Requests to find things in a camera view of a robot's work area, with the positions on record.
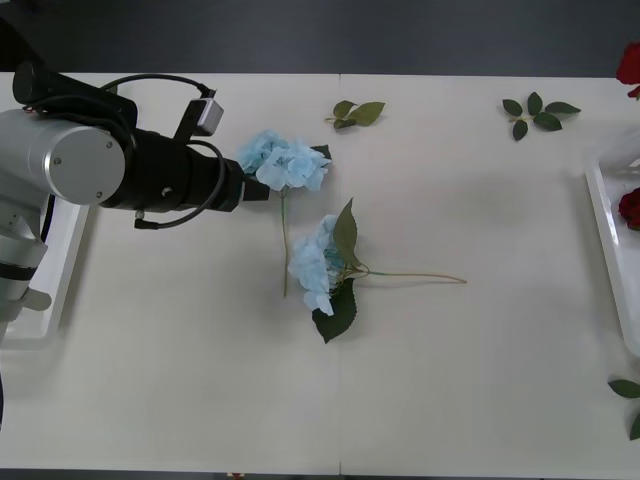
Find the gray floor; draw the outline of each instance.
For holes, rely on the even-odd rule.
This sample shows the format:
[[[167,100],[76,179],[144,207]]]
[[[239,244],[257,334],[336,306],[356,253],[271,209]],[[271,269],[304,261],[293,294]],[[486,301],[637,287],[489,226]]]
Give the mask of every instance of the gray floor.
[[[613,77],[640,39],[636,0],[19,1],[60,71]]]
[[[284,476],[247,475],[246,480],[477,480],[471,478],[436,477],[332,477],[332,476]],[[162,473],[162,472],[88,472],[88,471],[27,471],[0,470],[1,480],[228,480],[225,474],[208,473]],[[517,480],[509,478],[482,480]]]

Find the loose leaf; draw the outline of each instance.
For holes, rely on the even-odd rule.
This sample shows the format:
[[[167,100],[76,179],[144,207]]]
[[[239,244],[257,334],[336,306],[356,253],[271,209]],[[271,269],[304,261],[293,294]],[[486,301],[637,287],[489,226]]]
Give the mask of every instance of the loose leaf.
[[[629,380],[613,380],[609,382],[611,390],[623,398],[640,398],[640,385]]]
[[[537,115],[542,111],[542,99],[536,92],[529,95],[527,109],[529,110],[529,115]]]
[[[358,226],[356,225],[356,219],[353,218],[353,213],[351,213],[352,204],[353,198],[349,200],[349,203],[340,212],[336,221],[336,228],[333,230],[333,241],[338,249],[338,254],[345,263],[359,267],[362,262],[358,260],[355,254]]]
[[[336,118],[344,118],[349,115],[349,112],[353,108],[355,103],[350,102],[349,100],[343,100],[338,102],[335,107],[333,107],[333,115]]]
[[[544,111],[548,113],[564,113],[569,115],[572,113],[581,112],[582,110],[574,107],[573,105],[569,105],[568,103],[565,103],[565,102],[553,102],[547,105],[544,108]]]
[[[513,139],[519,142],[529,131],[529,125],[524,120],[518,120],[513,126]]]
[[[335,122],[333,122],[333,128],[335,128],[336,130],[340,130],[342,128],[353,127],[355,124],[356,121],[353,119],[342,120],[339,118]]]
[[[637,440],[640,438],[640,415],[638,415],[631,425],[631,432],[629,433],[629,439],[631,441]]]
[[[562,130],[562,124],[560,120],[551,115],[550,113],[542,112],[533,117],[533,122],[543,130],[548,132],[555,132]]]
[[[329,343],[346,332],[356,318],[358,310],[353,296],[353,280],[353,278],[347,278],[331,296],[332,316],[323,313],[320,309],[314,310],[311,315],[318,332],[324,338],[324,343]]]
[[[522,107],[515,100],[509,100],[506,98],[502,101],[502,106],[509,115],[513,115],[514,117],[522,115]]]
[[[331,160],[331,152],[329,151],[329,145],[318,145],[317,147],[311,147],[311,150],[320,152],[324,155],[324,158]]]
[[[375,122],[384,108],[382,102],[363,103],[347,117],[349,120],[355,120],[358,125],[368,127]]]

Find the blue hydrangea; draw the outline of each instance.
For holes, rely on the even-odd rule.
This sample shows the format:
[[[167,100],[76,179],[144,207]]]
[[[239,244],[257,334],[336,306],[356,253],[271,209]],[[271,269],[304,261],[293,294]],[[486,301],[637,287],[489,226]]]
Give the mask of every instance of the blue hydrangea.
[[[272,190],[307,187],[319,190],[330,162],[320,152],[296,140],[289,144],[272,130],[266,130],[242,147],[239,163],[245,173],[255,174]]]
[[[312,311],[319,308],[327,315],[333,315],[329,301],[331,291],[344,268],[333,241],[337,219],[336,215],[327,215],[315,232],[298,240],[289,262],[289,273],[308,290],[304,295],[305,305]]]

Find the black cable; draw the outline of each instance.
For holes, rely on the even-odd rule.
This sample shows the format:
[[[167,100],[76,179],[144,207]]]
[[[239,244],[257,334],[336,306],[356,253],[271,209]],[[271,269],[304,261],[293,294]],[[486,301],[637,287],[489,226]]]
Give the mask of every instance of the black cable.
[[[202,93],[202,97],[209,97],[215,93],[215,90],[211,90],[209,87],[204,85],[203,83],[196,82],[195,80],[191,80],[190,78],[179,77],[177,75],[165,75],[162,73],[141,73],[138,75],[130,75],[128,77],[122,77],[112,82],[107,83],[100,87],[101,90],[109,90],[110,88],[116,87],[118,85],[122,85],[123,83],[133,82],[136,80],[169,80],[171,82],[180,82],[186,83],[188,85],[193,85],[200,93]]]
[[[51,220],[53,219],[53,209],[56,204],[56,197],[53,195],[49,195],[49,200],[47,201],[47,213],[44,214],[44,221],[42,222],[42,233],[40,234],[40,240],[42,243],[46,243],[47,237],[49,236],[49,230],[51,229]]]
[[[216,199],[216,197],[220,193],[220,190],[222,190],[222,186],[224,185],[224,180],[226,175],[226,172],[225,172],[226,160],[222,156],[222,153],[220,152],[220,150],[218,150],[218,148],[215,145],[212,145],[208,142],[204,142],[202,140],[189,140],[187,142],[187,145],[200,145],[203,147],[207,147],[208,149],[213,151],[213,153],[216,154],[216,158],[218,159],[218,162],[220,162],[220,172],[218,174],[218,181],[216,182],[215,187],[213,187],[211,194],[204,201],[204,203],[202,203],[202,205],[200,205],[198,208],[193,210],[191,213],[188,213],[184,217],[181,217],[177,220],[173,220],[171,222],[166,222],[166,223],[147,222],[145,220],[138,219],[135,222],[135,228],[144,229],[144,230],[163,230],[166,228],[173,228],[179,225],[183,225],[187,223],[189,220],[194,219],[195,217],[200,215],[205,209],[207,209],[207,207],[209,207],[209,205],[211,205],[211,203],[213,203],[213,201]]]

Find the white table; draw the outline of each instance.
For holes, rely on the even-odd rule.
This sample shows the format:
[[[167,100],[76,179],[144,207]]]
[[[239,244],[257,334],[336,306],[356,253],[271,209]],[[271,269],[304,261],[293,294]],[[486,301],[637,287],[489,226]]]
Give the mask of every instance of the white table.
[[[81,75],[92,83],[113,75]],[[280,296],[277,202],[166,232],[100,210],[51,349],[3,353],[0,467],[637,478],[624,348],[581,162],[640,124],[615,80],[201,75],[232,155],[274,128],[328,143],[333,171],[295,195],[295,238],[354,196],[359,256],[466,286],[367,279],[353,328],[324,346],[300,289]],[[8,79],[0,103],[9,107]],[[509,136],[502,98],[583,112]],[[187,87],[121,93],[171,134]],[[369,129],[322,119],[388,102]]]

